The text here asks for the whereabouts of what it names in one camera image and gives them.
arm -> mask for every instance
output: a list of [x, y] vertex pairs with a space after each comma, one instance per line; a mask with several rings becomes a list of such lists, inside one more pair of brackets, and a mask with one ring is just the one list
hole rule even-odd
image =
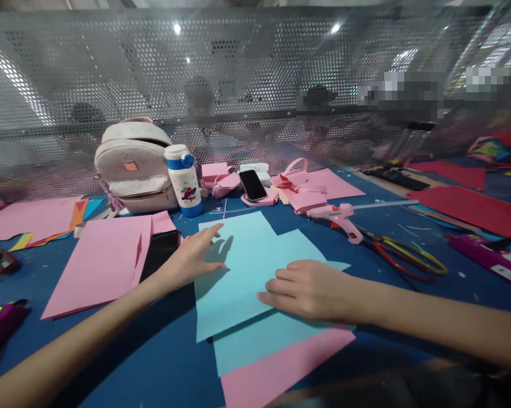
[[0, 377], [0, 407], [44, 407], [155, 300], [224, 268], [205, 263], [205, 251], [223, 224], [188, 237], [170, 259], [143, 283], [73, 327]]
[[263, 303], [305, 318], [373, 324], [511, 370], [511, 313], [423, 295], [296, 261], [267, 282]]

yellow scissor handle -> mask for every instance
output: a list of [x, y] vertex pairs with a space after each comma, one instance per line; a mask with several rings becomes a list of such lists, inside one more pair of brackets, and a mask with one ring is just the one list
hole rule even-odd
[[[446, 266], [444, 266], [441, 262], [439, 262], [438, 259], [435, 258], [430, 253], [427, 253], [424, 250], [416, 248], [415, 246], [405, 244], [404, 242], [394, 240], [393, 238], [390, 238], [390, 237], [382, 237], [382, 239], [384, 240], [385, 244], [389, 245], [390, 247], [393, 247], [394, 249], [401, 252], [403, 255], [412, 259], [413, 261], [417, 262], [418, 264], [423, 265], [425, 268], [427, 268], [431, 272], [433, 272], [437, 275], [446, 275], [448, 273], [448, 268]], [[424, 262], [423, 260], [419, 259], [416, 255], [412, 254], [412, 252], [409, 252], [409, 251], [403, 249], [402, 247], [405, 247], [405, 248], [409, 249], [410, 251], [421, 255], [422, 257], [424, 257], [426, 260], [428, 260], [432, 264], [436, 265], [437, 267], [434, 267], [433, 265], [430, 265], [427, 262]]]

white backpack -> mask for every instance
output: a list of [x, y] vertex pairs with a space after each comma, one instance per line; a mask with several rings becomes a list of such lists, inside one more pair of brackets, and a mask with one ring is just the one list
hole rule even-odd
[[106, 129], [95, 152], [95, 168], [131, 214], [178, 205], [163, 157], [169, 136], [149, 118], [122, 121]]

smartphone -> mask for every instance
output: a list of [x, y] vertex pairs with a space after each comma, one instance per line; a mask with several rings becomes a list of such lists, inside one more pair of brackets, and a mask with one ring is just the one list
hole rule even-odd
[[144, 261], [139, 283], [149, 278], [171, 257], [175, 250], [178, 249], [179, 242], [180, 233], [177, 229], [153, 235], [150, 239], [148, 255], [146, 255], [146, 260]]
[[240, 172], [240, 181], [246, 191], [246, 199], [251, 202], [257, 202], [267, 198], [267, 192], [261, 184], [259, 177], [255, 170], [247, 170]]

water bottle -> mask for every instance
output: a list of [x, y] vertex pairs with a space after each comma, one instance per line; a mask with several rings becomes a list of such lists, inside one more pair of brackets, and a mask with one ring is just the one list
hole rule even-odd
[[165, 148], [164, 156], [169, 166], [169, 177], [178, 198], [182, 214], [194, 217], [203, 212], [201, 191], [197, 183], [195, 159], [185, 144], [174, 144]]

